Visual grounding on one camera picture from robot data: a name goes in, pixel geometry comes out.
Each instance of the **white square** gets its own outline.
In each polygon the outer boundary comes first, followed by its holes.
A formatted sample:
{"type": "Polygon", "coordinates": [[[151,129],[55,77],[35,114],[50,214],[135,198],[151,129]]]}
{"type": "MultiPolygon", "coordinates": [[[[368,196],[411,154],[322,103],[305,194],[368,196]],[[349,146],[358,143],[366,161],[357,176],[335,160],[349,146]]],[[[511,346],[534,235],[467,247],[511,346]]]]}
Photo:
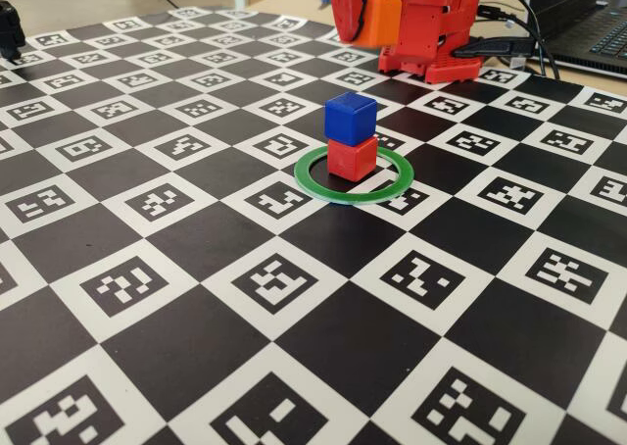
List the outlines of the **white square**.
{"type": "MultiPolygon", "coordinates": [[[[244,110],[276,124],[287,124],[319,108],[314,102],[281,92],[247,105],[244,110]]],[[[323,133],[323,125],[320,124],[320,135],[323,133]]]]}
{"type": "Polygon", "coordinates": [[[179,7],[178,9],[171,9],[168,14],[177,17],[178,19],[196,19],[197,17],[203,17],[210,14],[212,11],[207,9],[201,9],[196,6],[179,7]]]}
{"type": "Polygon", "coordinates": [[[26,53],[22,53],[17,60],[7,61],[4,58],[0,58],[0,66],[9,71],[18,70],[19,68],[23,68],[25,66],[41,65],[42,63],[47,63],[54,59],[56,59],[54,56],[42,50],[28,51],[26,53]]]}
{"type": "Polygon", "coordinates": [[[51,31],[31,36],[27,39],[28,43],[38,50],[47,50],[56,46],[71,45],[78,43],[78,40],[67,33],[65,30],[51,31]]]}
{"type": "Polygon", "coordinates": [[[324,146],[324,143],[285,126],[278,126],[234,147],[277,169],[283,169],[320,146],[324,146]]]}
{"type": "Polygon", "coordinates": [[[586,164],[594,164],[611,144],[609,139],[550,122],[538,126],[522,142],[586,164]]]}
{"type": "Polygon", "coordinates": [[[481,68],[475,80],[484,84],[497,85],[505,89],[515,89],[529,78],[530,73],[505,68],[481,68]]]}
{"type": "Polygon", "coordinates": [[[117,33],[143,30],[144,28],[150,28],[152,26],[138,17],[127,17],[125,19],[117,19],[116,21],[103,22],[103,25],[117,33]]]}
{"type": "Polygon", "coordinates": [[[61,172],[68,173],[127,149],[130,146],[124,141],[98,128],[46,144],[37,148],[37,152],[61,172]]]}
{"type": "Polygon", "coordinates": [[[210,276],[203,281],[203,285],[233,311],[256,327],[268,339],[274,340],[322,303],[322,301],[329,297],[346,281],[344,276],[330,269],[299,248],[284,241],[280,237],[273,237],[230,266],[210,276]],[[303,286],[303,284],[309,280],[300,275],[294,278],[290,277],[289,273],[279,272],[278,276],[274,279],[280,280],[279,284],[285,283],[283,290],[286,294],[282,297],[278,295],[280,298],[276,296],[271,298],[271,295],[275,295],[275,293],[281,290],[276,286],[272,286],[270,289],[267,288],[267,286],[271,284],[271,280],[264,279],[264,277],[270,278],[271,275],[265,272],[261,265],[266,262],[269,264],[273,262],[278,263],[278,259],[273,259],[276,255],[298,267],[299,270],[303,271],[309,277],[312,277],[313,279],[311,279],[310,282],[313,282],[313,284],[307,286],[305,291],[302,291],[286,305],[282,307],[279,305],[280,309],[273,314],[254,298],[240,290],[233,282],[239,277],[244,276],[247,272],[258,268],[261,273],[256,272],[252,276],[257,275],[258,279],[264,284],[260,285],[260,288],[258,288],[258,292],[261,292],[260,297],[263,297],[261,299],[268,302],[272,300],[274,305],[276,305],[279,300],[289,300],[289,296],[293,293],[292,288],[303,286]]]}
{"type": "Polygon", "coordinates": [[[90,68],[92,66],[104,65],[119,60],[120,57],[110,53],[107,50],[92,50],[85,51],[83,53],[76,53],[69,56],[64,56],[61,61],[68,63],[70,66],[76,69],[90,68]]]}
{"type": "Polygon", "coordinates": [[[498,99],[490,102],[490,105],[544,122],[550,120],[553,115],[566,106],[566,104],[561,104],[555,100],[518,92],[517,90],[506,92],[498,99]]]}
{"type": "Polygon", "coordinates": [[[182,31],[195,30],[196,28],[201,28],[205,26],[200,22],[194,22],[187,19],[181,19],[178,21],[167,22],[165,24],[157,25],[158,28],[163,30],[171,31],[172,33],[179,33],[182,31]]]}
{"type": "Polygon", "coordinates": [[[253,39],[248,38],[247,36],[238,35],[237,33],[221,33],[220,35],[208,36],[200,41],[213,45],[216,48],[230,48],[231,46],[239,46],[250,43],[253,39]]]}
{"type": "Polygon", "coordinates": [[[240,19],[231,19],[229,21],[218,22],[217,24],[211,24],[209,26],[211,28],[215,28],[216,30],[230,32],[248,30],[249,28],[257,26],[257,24],[242,21],[240,19]]]}
{"type": "Polygon", "coordinates": [[[32,148],[11,129],[0,131],[0,161],[30,151],[32,148]]]}
{"type": "Polygon", "coordinates": [[[483,272],[462,259],[458,259],[409,233],[404,234],[352,277],[352,281],[368,293],[440,335],[444,335],[455,324],[492,279],[493,276],[489,273],[483,272]],[[449,280],[442,280],[440,286],[435,288],[427,287],[425,284],[421,285],[420,288],[423,292],[420,294],[416,292],[416,296],[410,296],[406,291],[390,285],[381,278],[386,272],[392,271],[393,267],[404,257],[414,252],[419,258],[419,264],[416,264],[418,283],[413,284],[416,287],[420,285],[419,276],[431,268],[428,262],[424,260],[425,258],[435,261],[462,277],[461,282],[435,309],[418,300],[426,295],[427,288],[437,290],[446,287],[449,280]]]}
{"type": "MultiPolygon", "coordinates": [[[[383,403],[372,421],[399,443],[441,444],[438,437],[411,416],[451,368],[469,376],[524,413],[523,421],[509,442],[511,445],[550,443],[553,440],[564,417],[564,410],[444,337],[383,403]]],[[[447,410],[441,409],[441,414],[446,414],[447,410]]],[[[484,443],[492,443],[488,438],[491,437],[491,430],[479,430],[487,434],[484,443]]]]}
{"type": "Polygon", "coordinates": [[[626,367],[627,341],[607,332],[568,406],[571,416],[623,445],[627,421],[609,411],[608,405],[626,367]]]}
{"type": "Polygon", "coordinates": [[[11,279],[6,275],[0,277],[0,312],[46,286],[46,281],[12,241],[0,244],[2,268],[11,279]]]}
{"type": "MultiPolygon", "coordinates": [[[[145,272],[141,273],[150,278],[150,275],[145,272]]],[[[132,276],[131,272],[121,275],[121,278],[125,280],[126,276],[132,276]]],[[[168,257],[157,250],[150,242],[145,239],[140,239],[134,244],[88,267],[60,278],[54,283],[51,283],[50,286],[93,338],[98,342],[104,342],[118,332],[123,331],[127,327],[156,312],[197,284],[198,282],[191,275],[168,259],[168,257]],[[153,289],[153,292],[148,296],[139,299],[136,303],[130,304],[128,307],[123,305],[123,301],[120,301],[122,311],[110,316],[94,300],[94,297],[99,295],[97,293],[90,295],[87,292],[87,288],[83,288],[81,285],[101,275],[104,277],[108,272],[114,273],[114,269],[124,264],[130,264],[126,265],[127,268],[133,267],[135,262],[139,264],[143,263],[148,266],[148,268],[156,273],[156,276],[159,276],[165,281],[165,284],[164,286],[160,284],[159,288],[153,289]]],[[[124,285],[118,283],[116,286],[122,287],[124,285]]],[[[144,285],[144,287],[148,289],[136,291],[140,294],[151,291],[148,286],[144,285]]],[[[100,296],[107,296],[109,298],[116,296],[109,293],[109,291],[110,290],[100,290],[98,293],[100,296]]]]}
{"type": "Polygon", "coordinates": [[[196,163],[226,148],[227,144],[192,126],[135,147],[170,171],[196,163]]]}
{"type": "MultiPolygon", "coordinates": [[[[56,418],[56,414],[60,414],[60,408],[56,402],[46,408],[44,415],[41,416],[45,419],[50,418],[49,423],[53,426],[51,434],[62,437],[68,435],[67,438],[72,438],[73,433],[81,436],[93,435],[94,431],[100,435],[103,432],[111,433],[106,429],[103,430],[108,425],[106,421],[98,421],[98,414],[102,411],[96,405],[102,406],[103,409],[111,408],[121,420],[120,428],[107,436],[107,443],[143,443],[166,424],[105,350],[100,345],[96,345],[0,405],[0,442],[12,443],[7,433],[9,425],[43,406],[68,388],[72,388],[76,383],[91,384],[104,397],[106,404],[102,405],[99,404],[99,398],[90,397],[84,390],[75,390],[74,393],[76,397],[73,399],[77,400],[76,402],[80,401],[80,405],[86,411],[95,408],[89,416],[96,420],[97,425],[82,429],[81,426],[85,427],[85,422],[89,419],[76,420],[80,416],[66,420],[60,416],[55,422],[53,418],[56,418]]],[[[35,431],[40,430],[34,421],[31,427],[35,431]]],[[[49,443],[39,439],[35,442],[49,443]]]]}
{"type": "Polygon", "coordinates": [[[135,43],[136,41],[137,40],[132,36],[124,35],[123,33],[112,33],[110,35],[103,35],[83,40],[83,43],[86,43],[94,48],[106,50],[108,48],[115,48],[116,46],[135,43]]]}
{"type": "Polygon", "coordinates": [[[171,79],[163,74],[157,73],[154,70],[138,70],[132,73],[124,73],[114,75],[112,77],[106,77],[102,79],[103,82],[107,82],[117,90],[124,94],[130,94],[137,92],[138,90],[145,90],[158,85],[166,84],[171,79]]]}
{"type": "Polygon", "coordinates": [[[176,61],[184,60],[185,57],[170,50],[154,50],[129,56],[125,59],[140,68],[154,68],[156,66],[168,65],[176,61]]]}
{"type": "Polygon", "coordinates": [[[446,92],[434,91],[414,100],[408,107],[459,123],[484,108],[485,104],[446,92]]]}
{"type": "Polygon", "coordinates": [[[193,43],[196,40],[189,36],[181,35],[179,33],[166,33],[165,35],[153,36],[152,38],[147,38],[144,40],[144,43],[154,47],[154,48],[173,48],[174,46],[186,45],[188,43],[193,43]]]}
{"type": "Polygon", "coordinates": [[[569,103],[610,117],[627,119],[627,97],[585,86],[569,103]]]}
{"type": "Polygon", "coordinates": [[[511,151],[518,141],[467,124],[454,124],[431,139],[429,144],[492,166],[511,151]]]}
{"type": "Polygon", "coordinates": [[[213,92],[229,85],[244,80],[239,75],[228,73],[224,70],[206,70],[201,73],[189,75],[178,79],[177,82],[185,84],[199,92],[213,92]]]}
{"type": "Polygon", "coordinates": [[[518,224],[537,229],[561,201],[564,194],[513,173],[488,168],[460,190],[456,197],[518,224]],[[480,192],[497,179],[503,179],[513,184],[513,186],[508,187],[512,198],[509,198],[509,194],[494,194],[493,199],[490,200],[479,196],[480,192]],[[542,195],[527,209],[526,213],[515,211],[512,207],[495,202],[495,200],[503,197],[512,201],[514,205],[523,205],[524,207],[525,200],[535,198],[539,193],[542,195]]]}
{"type": "Polygon", "coordinates": [[[320,208],[327,204],[326,202],[304,193],[303,190],[296,184],[294,177],[281,171],[271,173],[270,175],[251,183],[248,187],[244,187],[241,190],[222,198],[221,201],[253,222],[257,222],[257,224],[260,224],[269,231],[272,231],[274,234],[279,234],[288,227],[304,220],[306,217],[317,212],[320,208]],[[309,201],[296,208],[296,210],[290,211],[289,205],[291,205],[291,202],[289,202],[287,198],[284,203],[275,199],[266,199],[267,202],[264,204],[265,207],[269,207],[270,204],[275,204],[276,206],[288,205],[286,210],[284,210],[286,213],[283,216],[281,216],[280,213],[276,213],[272,216],[271,214],[262,211],[246,201],[247,198],[255,194],[262,193],[264,190],[277,182],[285,184],[286,188],[289,189],[287,191],[292,192],[296,197],[304,198],[306,201],[309,201]]]}
{"type": "Polygon", "coordinates": [[[236,110],[232,104],[213,95],[202,94],[162,107],[161,110],[191,126],[236,110]]]}
{"type": "Polygon", "coordinates": [[[10,71],[0,71],[0,89],[24,83],[25,80],[20,75],[11,73],[10,71]]]}
{"type": "Polygon", "coordinates": [[[75,109],[79,115],[100,127],[136,117],[150,110],[154,110],[154,107],[130,95],[121,95],[75,109]]]}
{"type": "Polygon", "coordinates": [[[609,329],[627,295],[627,285],[625,285],[627,269],[541,232],[531,234],[531,237],[501,269],[498,277],[603,329],[609,329]],[[540,268],[533,270],[543,255],[555,253],[559,254],[558,258],[551,259],[548,264],[544,263],[540,268]],[[578,272],[579,267],[566,265],[561,259],[562,255],[578,261],[577,265],[587,264],[607,273],[603,284],[597,288],[599,291],[592,302],[587,303],[575,297],[574,294],[576,290],[585,290],[585,287],[597,287],[596,280],[578,272]],[[529,272],[535,274],[535,277],[527,275],[529,272]],[[572,288],[571,293],[558,290],[554,284],[560,281],[575,283],[577,287],[572,288]]]}
{"type": "Polygon", "coordinates": [[[96,77],[82,70],[67,71],[65,73],[49,75],[42,79],[34,79],[30,83],[46,94],[65,92],[76,87],[98,81],[96,77]]]}
{"type": "Polygon", "coordinates": [[[347,68],[354,68],[362,63],[376,60],[377,55],[367,53],[361,50],[355,50],[352,48],[338,48],[337,50],[331,50],[323,55],[318,56],[321,60],[330,61],[338,65],[346,66],[347,68]]]}
{"type": "Polygon", "coordinates": [[[192,56],[189,59],[211,68],[222,68],[240,61],[248,60],[250,56],[232,50],[214,50],[209,53],[192,56]]]}
{"type": "MultiPolygon", "coordinates": [[[[388,180],[393,182],[396,181],[397,177],[398,175],[395,172],[390,171],[389,169],[384,169],[351,189],[350,193],[371,192],[388,180]]],[[[448,193],[430,187],[429,185],[417,180],[414,180],[411,183],[411,187],[405,193],[407,194],[413,191],[420,196],[421,200],[424,196],[426,196],[426,198],[404,214],[403,212],[397,213],[390,209],[385,202],[377,203],[375,205],[358,205],[357,208],[379,217],[384,222],[395,224],[399,228],[409,231],[451,198],[451,195],[448,193]]],[[[390,204],[392,204],[394,208],[402,208],[407,204],[404,200],[405,198],[400,196],[393,199],[390,204]]]]}
{"type": "Polygon", "coordinates": [[[279,70],[256,75],[248,80],[283,92],[314,82],[317,78],[309,74],[281,68],[279,70]]]}
{"type": "Polygon", "coordinates": [[[627,217],[627,176],[591,166],[568,195],[627,217]]]}
{"type": "Polygon", "coordinates": [[[102,202],[102,204],[113,212],[114,215],[128,224],[132,229],[137,231],[142,237],[148,237],[164,227],[170,226],[173,223],[181,221],[183,218],[193,215],[203,208],[209,207],[215,201],[216,199],[209,193],[191,184],[183,177],[180,177],[175,173],[167,173],[111,197],[102,202]],[[152,193],[153,190],[166,185],[173,187],[174,191],[178,192],[176,193],[177,197],[183,199],[188,198],[190,199],[190,202],[152,221],[137,213],[137,211],[126,203],[135,197],[144,196],[146,197],[144,203],[149,204],[152,200],[156,200],[155,198],[152,198],[151,200],[151,197],[159,197],[159,195],[152,193]]]}
{"type": "Polygon", "coordinates": [[[289,68],[315,58],[315,56],[303,53],[302,51],[279,48],[278,50],[268,51],[262,55],[257,55],[255,58],[279,68],[289,68]]]}
{"type": "Polygon", "coordinates": [[[387,75],[371,73],[370,71],[360,70],[358,68],[346,68],[322,78],[322,80],[326,80],[327,82],[354,90],[368,89],[388,79],[389,77],[387,75]]]}
{"type": "Polygon", "coordinates": [[[292,46],[302,45],[312,40],[303,35],[297,35],[296,33],[279,32],[261,38],[258,41],[276,46],[277,48],[291,48],[292,46]]]}
{"type": "Polygon", "coordinates": [[[98,203],[96,199],[84,191],[82,187],[67,175],[60,174],[0,196],[0,227],[9,237],[16,238],[33,229],[68,217],[96,203],[98,203]],[[28,220],[23,222],[10,209],[8,204],[37,192],[45,192],[45,195],[33,196],[30,203],[21,203],[20,210],[28,217],[28,220]],[[47,215],[44,207],[35,203],[39,198],[42,200],[46,199],[47,207],[52,209],[47,215]]]}
{"type": "Polygon", "coordinates": [[[9,128],[30,124],[55,115],[68,112],[70,108],[57,99],[43,95],[36,99],[24,100],[17,104],[0,108],[0,122],[9,128]]]}
{"type": "Polygon", "coordinates": [[[307,23],[307,19],[292,16],[280,16],[272,22],[264,24],[265,27],[278,31],[293,31],[307,23]]]}
{"type": "MultiPolygon", "coordinates": [[[[335,390],[279,347],[268,344],[222,383],[171,420],[169,426],[184,443],[227,445],[211,427],[211,422],[270,373],[278,376],[327,419],[309,445],[346,445],[367,423],[367,416],[335,390]]],[[[255,438],[257,442],[247,443],[262,443],[259,437],[255,438]]],[[[275,439],[271,443],[282,442],[275,439]]]]}

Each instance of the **black square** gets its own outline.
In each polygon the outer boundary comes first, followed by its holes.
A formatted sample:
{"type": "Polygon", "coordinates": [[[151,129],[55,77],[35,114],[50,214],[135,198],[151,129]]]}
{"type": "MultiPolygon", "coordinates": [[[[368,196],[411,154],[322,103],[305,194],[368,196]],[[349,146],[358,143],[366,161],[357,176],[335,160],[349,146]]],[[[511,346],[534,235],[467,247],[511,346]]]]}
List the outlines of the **black square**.
{"type": "Polygon", "coordinates": [[[267,374],[244,396],[212,420],[211,426],[226,443],[242,443],[240,440],[244,438],[229,426],[235,418],[241,420],[257,437],[270,432],[273,437],[280,440],[276,443],[290,445],[310,443],[328,421],[274,373],[267,374]],[[281,409],[289,411],[286,416],[282,417],[281,409]]]}
{"type": "Polygon", "coordinates": [[[479,269],[498,273],[533,231],[452,198],[411,232],[479,269]]]}
{"type": "Polygon", "coordinates": [[[607,278],[607,272],[554,249],[546,249],[526,275],[588,304],[607,278]]]}
{"type": "Polygon", "coordinates": [[[266,343],[198,286],[103,347],[164,419],[171,420],[266,343]]]}
{"type": "Polygon", "coordinates": [[[551,123],[561,124],[607,139],[614,139],[627,126],[627,120],[570,105],[553,115],[551,123]]]}
{"type": "Polygon", "coordinates": [[[28,187],[60,172],[36,151],[0,160],[0,195],[28,187]]]}
{"type": "Polygon", "coordinates": [[[176,171],[216,198],[256,182],[275,169],[242,151],[228,148],[176,171]]]}
{"type": "Polygon", "coordinates": [[[105,130],[127,144],[137,146],[185,127],[187,124],[181,120],[177,120],[160,110],[151,110],[116,124],[105,126],[105,130]]]}
{"type": "Polygon", "coordinates": [[[149,222],[163,218],[179,210],[194,200],[169,183],[137,195],[124,203],[149,222]]]}
{"type": "Polygon", "coordinates": [[[94,124],[76,112],[66,112],[30,124],[16,126],[13,131],[32,147],[43,146],[75,134],[94,129],[94,124]]]}
{"type": "Polygon", "coordinates": [[[129,149],[70,171],[68,175],[103,201],[167,172],[166,168],[139,151],[129,149]]]}
{"type": "Polygon", "coordinates": [[[463,122],[518,141],[526,138],[529,133],[543,123],[539,120],[497,109],[489,105],[479,109],[463,122]]]}
{"type": "Polygon", "coordinates": [[[348,282],[277,343],[370,416],[438,339],[348,282]]]}
{"type": "Polygon", "coordinates": [[[450,368],[411,418],[449,445],[459,444],[452,434],[459,419],[468,420],[478,430],[490,430],[490,443],[507,445],[520,427],[525,413],[489,388],[489,384],[480,384],[461,371],[450,368]],[[450,403],[443,405],[445,398],[450,403]],[[491,426],[496,411],[507,415],[505,423],[499,424],[500,430],[491,426]]]}
{"type": "Polygon", "coordinates": [[[382,118],[377,124],[421,141],[429,141],[449,129],[455,122],[404,107],[382,118]]]}
{"type": "Polygon", "coordinates": [[[220,141],[233,145],[275,128],[276,124],[245,110],[235,110],[197,124],[195,127],[220,141]]]}
{"type": "Polygon", "coordinates": [[[281,237],[350,277],[402,234],[397,227],[357,208],[327,205],[281,237]]]}
{"type": "Polygon", "coordinates": [[[316,282],[317,278],[279,254],[268,257],[232,281],[274,315],[316,282]]]}
{"type": "Polygon", "coordinates": [[[399,104],[410,104],[416,99],[419,99],[423,95],[433,92],[426,87],[420,87],[419,85],[407,84],[396,79],[389,79],[380,84],[369,87],[364,92],[368,94],[376,95],[383,99],[391,100],[392,102],[398,102],[399,104]]]}
{"type": "Polygon", "coordinates": [[[102,205],[94,205],[13,240],[41,276],[52,282],[140,239],[102,205]],[[50,241],[54,250],[50,250],[50,241]]]}
{"type": "Polygon", "coordinates": [[[538,97],[555,100],[564,104],[574,99],[583,89],[582,85],[561,80],[553,80],[541,75],[530,75],[516,90],[538,97]]]}
{"type": "Polygon", "coordinates": [[[496,177],[478,194],[492,203],[526,215],[544,194],[503,177],[496,177]]]}
{"type": "Polygon", "coordinates": [[[460,347],[564,409],[603,336],[595,325],[498,279],[447,333],[460,347]]]}
{"type": "Polygon", "coordinates": [[[416,178],[451,195],[458,193],[477,177],[486,166],[449,153],[430,144],[414,149],[406,158],[413,166],[416,178]]]}
{"type": "Polygon", "coordinates": [[[269,231],[218,202],[148,240],[197,280],[204,280],[270,238],[269,231]]]}
{"type": "Polygon", "coordinates": [[[167,82],[133,92],[132,95],[148,105],[159,108],[198,95],[198,91],[178,82],[167,82]]]}
{"type": "Polygon", "coordinates": [[[495,168],[561,192],[568,192],[589,167],[580,161],[526,144],[519,144],[495,164],[495,168]]]}
{"type": "Polygon", "coordinates": [[[256,84],[250,80],[228,85],[212,92],[212,95],[218,99],[238,107],[244,107],[274,94],[276,94],[274,89],[256,84]]]}
{"type": "Polygon", "coordinates": [[[436,310],[463,279],[459,273],[417,251],[410,251],[381,276],[381,280],[432,310],[436,310]]]}
{"type": "Polygon", "coordinates": [[[466,80],[449,84],[442,89],[442,92],[489,104],[505,94],[507,89],[476,80],[466,80]]]}
{"type": "Polygon", "coordinates": [[[627,267],[625,217],[610,210],[566,195],[538,230],[627,267]]]}
{"type": "Polygon", "coordinates": [[[1,311],[0,331],[13,333],[0,336],[0,402],[96,343],[50,288],[1,311]]]}

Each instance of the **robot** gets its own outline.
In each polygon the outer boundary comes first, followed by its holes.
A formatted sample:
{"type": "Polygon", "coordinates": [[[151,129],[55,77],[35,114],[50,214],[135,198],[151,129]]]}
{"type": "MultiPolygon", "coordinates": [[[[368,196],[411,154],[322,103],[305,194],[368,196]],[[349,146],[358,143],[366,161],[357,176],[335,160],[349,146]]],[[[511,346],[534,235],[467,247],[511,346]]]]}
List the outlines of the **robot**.
{"type": "Polygon", "coordinates": [[[331,0],[340,40],[382,47],[379,70],[429,83],[476,78],[481,58],[456,58],[468,44],[479,0],[331,0]]]}

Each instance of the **green plastic ring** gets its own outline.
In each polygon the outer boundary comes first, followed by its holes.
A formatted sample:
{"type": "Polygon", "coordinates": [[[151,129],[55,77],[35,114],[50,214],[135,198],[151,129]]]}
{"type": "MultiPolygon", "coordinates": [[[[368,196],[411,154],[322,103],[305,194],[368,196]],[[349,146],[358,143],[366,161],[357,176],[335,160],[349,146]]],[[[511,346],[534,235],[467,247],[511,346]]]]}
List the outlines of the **green plastic ring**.
{"type": "Polygon", "coordinates": [[[378,147],[376,150],[377,156],[392,163],[399,173],[398,178],[393,184],[381,190],[368,193],[346,193],[331,190],[317,183],[310,173],[312,166],[320,159],[324,158],[326,153],[326,146],[315,148],[299,159],[294,168],[294,177],[301,188],[313,197],[321,200],[339,203],[341,205],[364,205],[367,203],[385,202],[403,194],[403,192],[410,188],[413,182],[413,167],[410,162],[394,151],[378,147]]]}

